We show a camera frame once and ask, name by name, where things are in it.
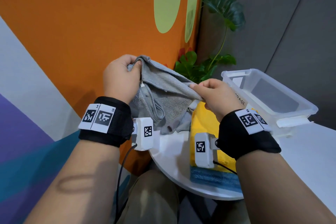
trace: left hand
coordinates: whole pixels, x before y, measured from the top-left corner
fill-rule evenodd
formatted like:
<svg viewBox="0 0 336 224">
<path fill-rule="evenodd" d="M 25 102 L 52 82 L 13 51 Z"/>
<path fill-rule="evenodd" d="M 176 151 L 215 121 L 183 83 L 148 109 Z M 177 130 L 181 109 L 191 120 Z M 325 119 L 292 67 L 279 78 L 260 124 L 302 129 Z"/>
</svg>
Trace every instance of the left hand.
<svg viewBox="0 0 336 224">
<path fill-rule="evenodd" d="M 138 61 L 128 72 L 127 65 L 135 62 L 137 57 L 124 55 L 112 61 L 104 71 L 105 96 L 129 104 L 139 90 L 142 63 Z"/>
</svg>

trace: forearm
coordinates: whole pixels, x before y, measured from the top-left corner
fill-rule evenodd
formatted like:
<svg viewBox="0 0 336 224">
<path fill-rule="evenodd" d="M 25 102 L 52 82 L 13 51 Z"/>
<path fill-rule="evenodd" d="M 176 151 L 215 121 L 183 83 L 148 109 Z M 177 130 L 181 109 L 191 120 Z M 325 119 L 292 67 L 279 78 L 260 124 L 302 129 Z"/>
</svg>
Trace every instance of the forearm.
<svg viewBox="0 0 336 224">
<path fill-rule="evenodd" d="M 118 161 L 117 147 L 80 140 L 25 223 L 106 223 Z"/>
<path fill-rule="evenodd" d="M 336 223 L 280 154 L 253 151 L 236 168 L 251 223 Z"/>
</svg>

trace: plant stem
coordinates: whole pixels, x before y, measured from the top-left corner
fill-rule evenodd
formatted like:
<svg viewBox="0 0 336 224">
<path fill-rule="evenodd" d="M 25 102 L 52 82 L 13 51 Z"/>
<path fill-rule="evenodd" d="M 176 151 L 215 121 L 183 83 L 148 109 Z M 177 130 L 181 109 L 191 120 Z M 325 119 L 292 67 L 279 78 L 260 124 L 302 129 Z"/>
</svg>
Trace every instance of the plant stem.
<svg viewBox="0 0 336 224">
<path fill-rule="evenodd" d="M 223 40 L 222 46 L 220 47 L 220 49 L 219 49 L 218 53 L 216 54 L 216 56 L 214 57 L 214 59 L 211 61 L 208 71 L 210 70 L 213 61 L 216 59 L 216 57 L 218 56 L 218 54 L 219 54 L 219 53 L 221 52 L 221 50 L 223 49 L 223 46 L 224 46 L 224 43 L 225 43 L 225 38 L 226 38 L 226 32 L 227 32 L 227 30 L 228 30 L 228 27 L 225 28 L 225 35 L 224 35 L 224 40 Z"/>
</svg>

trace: potted plant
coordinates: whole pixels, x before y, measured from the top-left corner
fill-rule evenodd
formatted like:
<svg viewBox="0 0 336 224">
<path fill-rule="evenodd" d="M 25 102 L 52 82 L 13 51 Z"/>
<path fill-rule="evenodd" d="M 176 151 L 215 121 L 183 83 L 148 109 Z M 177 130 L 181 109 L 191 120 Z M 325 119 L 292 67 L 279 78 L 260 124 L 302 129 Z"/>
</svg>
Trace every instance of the potted plant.
<svg viewBox="0 0 336 224">
<path fill-rule="evenodd" d="M 210 13 L 219 14 L 224 19 L 224 39 L 216 55 L 210 55 L 207 60 L 199 65 L 195 65 L 197 54 L 189 51 L 179 58 L 175 63 L 175 71 L 185 76 L 189 80 L 200 83 L 211 78 L 218 64 L 236 65 L 236 59 L 229 55 L 220 55 L 223 49 L 228 28 L 231 31 L 242 29 L 245 25 L 243 6 L 237 0 L 202 0 L 208 7 Z"/>
</svg>

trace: wristband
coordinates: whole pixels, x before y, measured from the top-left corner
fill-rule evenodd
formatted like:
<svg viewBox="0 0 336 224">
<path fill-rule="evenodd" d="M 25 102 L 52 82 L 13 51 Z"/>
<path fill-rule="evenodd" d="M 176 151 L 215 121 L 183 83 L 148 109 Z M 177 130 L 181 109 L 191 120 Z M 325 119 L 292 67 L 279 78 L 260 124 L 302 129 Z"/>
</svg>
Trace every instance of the wristband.
<svg viewBox="0 0 336 224">
<path fill-rule="evenodd" d="M 118 99 L 98 97 L 86 109 L 78 128 L 79 139 L 120 147 L 133 132 L 131 109 Z"/>
<path fill-rule="evenodd" d="M 280 153 L 281 148 L 270 131 L 270 126 L 256 111 L 235 110 L 222 119 L 217 146 L 235 160 L 255 150 Z"/>
</svg>

